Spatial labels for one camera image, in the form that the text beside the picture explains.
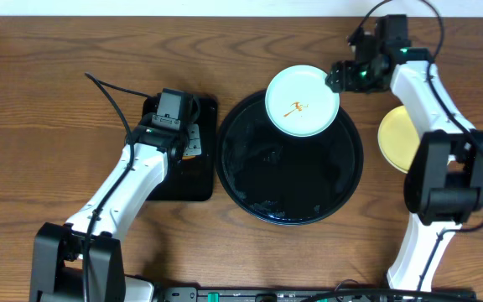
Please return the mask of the yellow plate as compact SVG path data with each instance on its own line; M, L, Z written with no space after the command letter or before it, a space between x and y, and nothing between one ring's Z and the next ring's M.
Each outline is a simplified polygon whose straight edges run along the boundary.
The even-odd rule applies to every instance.
M405 106L392 109L381 121L377 142L385 160L406 174L420 144Z

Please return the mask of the light blue plate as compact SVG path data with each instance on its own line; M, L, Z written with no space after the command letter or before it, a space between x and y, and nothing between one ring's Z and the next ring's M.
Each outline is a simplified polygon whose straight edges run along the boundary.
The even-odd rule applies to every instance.
M294 137L322 133L336 119L340 97L325 83L327 74L312 65L294 65L277 73L264 104L272 124Z

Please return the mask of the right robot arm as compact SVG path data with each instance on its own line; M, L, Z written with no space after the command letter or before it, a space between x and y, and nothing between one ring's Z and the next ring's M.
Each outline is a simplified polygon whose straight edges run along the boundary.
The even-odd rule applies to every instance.
M469 231L464 224L483 207L483 131L454 105L427 49L338 61L325 83L337 93L390 91L413 123L420 144L403 186L408 228L387 284L429 292L449 242Z

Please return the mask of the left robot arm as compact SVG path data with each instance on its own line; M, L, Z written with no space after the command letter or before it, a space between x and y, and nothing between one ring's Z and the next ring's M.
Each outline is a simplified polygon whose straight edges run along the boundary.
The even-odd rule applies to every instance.
M125 274L122 242L169 166L199 155L200 128L139 124L104 183L63 225L46 222L34 238L32 301L151 301L150 281Z

